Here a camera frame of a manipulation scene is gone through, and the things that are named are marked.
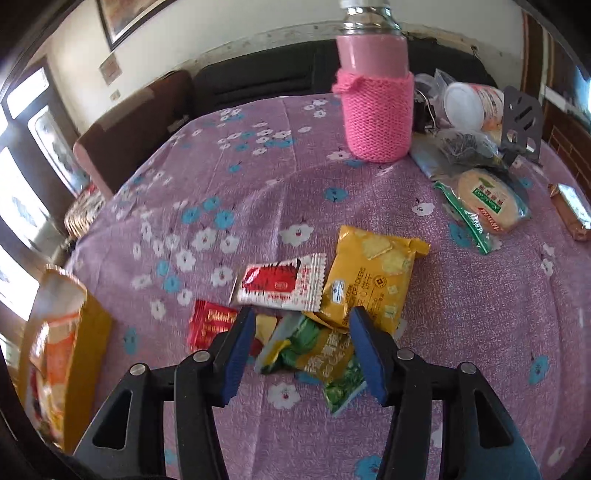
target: pink knitted bottle cover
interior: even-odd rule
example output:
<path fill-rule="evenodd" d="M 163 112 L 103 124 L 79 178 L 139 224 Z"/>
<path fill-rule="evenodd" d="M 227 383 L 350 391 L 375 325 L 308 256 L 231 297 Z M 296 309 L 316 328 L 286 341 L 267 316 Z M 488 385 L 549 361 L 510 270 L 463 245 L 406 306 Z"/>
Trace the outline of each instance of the pink knitted bottle cover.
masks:
<path fill-rule="evenodd" d="M 340 69 L 333 92 L 343 103 L 345 134 L 358 158 L 385 163 L 403 158 L 413 130 L 414 78 L 377 78 Z"/>

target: screw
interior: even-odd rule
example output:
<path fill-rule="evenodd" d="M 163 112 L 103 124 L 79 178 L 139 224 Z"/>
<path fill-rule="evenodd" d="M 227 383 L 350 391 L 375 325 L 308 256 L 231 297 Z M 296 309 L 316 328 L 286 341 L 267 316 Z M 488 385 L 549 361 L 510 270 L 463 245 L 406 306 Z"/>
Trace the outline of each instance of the screw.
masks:
<path fill-rule="evenodd" d="M 134 366 L 132 366 L 129 369 L 129 373 L 134 375 L 134 376 L 138 376 L 143 374 L 146 371 L 146 366 L 142 365 L 142 364 L 135 364 Z"/>
<path fill-rule="evenodd" d="M 471 364 L 470 362 L 464 362 L 460 366 L 460 370 L 468 375 L 473 375 L 476 373 L 476 366 Z"/>
<path fill-rule="evenodd" d="M 211 355 L 209 355 L 207 350 L 199 350 L 198 352 L 195 352 L 195 355 L 193 355 L 193 360 L 199 363 L 207 362 L 210 357 Z"/>
<path fill-rule="evenodd" d="M 414 358 L 414 352 L 408 348 L 401 348 L 397 353 L 396 356 L 400 360 L 412 360 Z"/>

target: pink liquid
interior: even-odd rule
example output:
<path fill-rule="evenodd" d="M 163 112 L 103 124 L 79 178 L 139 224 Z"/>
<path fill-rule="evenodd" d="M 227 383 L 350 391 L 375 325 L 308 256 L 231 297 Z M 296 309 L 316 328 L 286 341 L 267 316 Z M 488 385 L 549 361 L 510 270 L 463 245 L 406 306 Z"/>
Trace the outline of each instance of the pink liquid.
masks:
<path fill-rule="evenodd" d="M 382 78 L 401 78 L 408 74 L 408 46 L 404 35 L 340 35 L 336 37 L 336 44 L 340 65 L 347 72 Z"/>

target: picture frame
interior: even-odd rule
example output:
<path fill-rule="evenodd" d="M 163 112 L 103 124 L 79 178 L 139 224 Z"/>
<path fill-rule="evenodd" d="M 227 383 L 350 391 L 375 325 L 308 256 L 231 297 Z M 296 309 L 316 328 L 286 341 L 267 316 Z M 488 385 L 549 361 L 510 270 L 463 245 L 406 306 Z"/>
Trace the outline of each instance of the picture frame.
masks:
<path fill-rule="evenodd" d="M 175 0 L 96 0 L 111 51 Z"/>

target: purple tablecloth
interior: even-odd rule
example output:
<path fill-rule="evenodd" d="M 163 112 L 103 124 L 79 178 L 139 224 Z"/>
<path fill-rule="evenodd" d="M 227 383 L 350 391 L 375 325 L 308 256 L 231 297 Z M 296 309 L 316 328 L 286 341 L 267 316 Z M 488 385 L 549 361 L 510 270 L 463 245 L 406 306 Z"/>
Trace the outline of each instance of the purple tablecloth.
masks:
<path fill-rule="evenodd" d="M 182 360 L 195 299 L 226 304 L 247 262 L 326 252 L 330 265 L 340 226 L 354 225 L 431 243 L 415 263 L 400 343 L 432 363 L 478 365 L 544 478 L 558 478 L 591 436 L 591 247 L 572 240 L 548 198 L 548 181 L 574 179 L 546 145 L 541 161 L 543 171 L 513 167 L 533 218 L 483 256 L 410 158 L 379 165 L 349 154 L 332 95 L 194 120 L 106 205 L 74 253 L 74 273 L 117 320 L 96 406 L 134 362 Z M 166 412 L 166 459 L 177 476 Z M 368 480 L 391 410 L 365 392 L 333 418 L 318 385 L 248 366 L 238 396 L 215 416 L 232 479 Z M 435 404 L 430 479 L 440 448 Z"/>

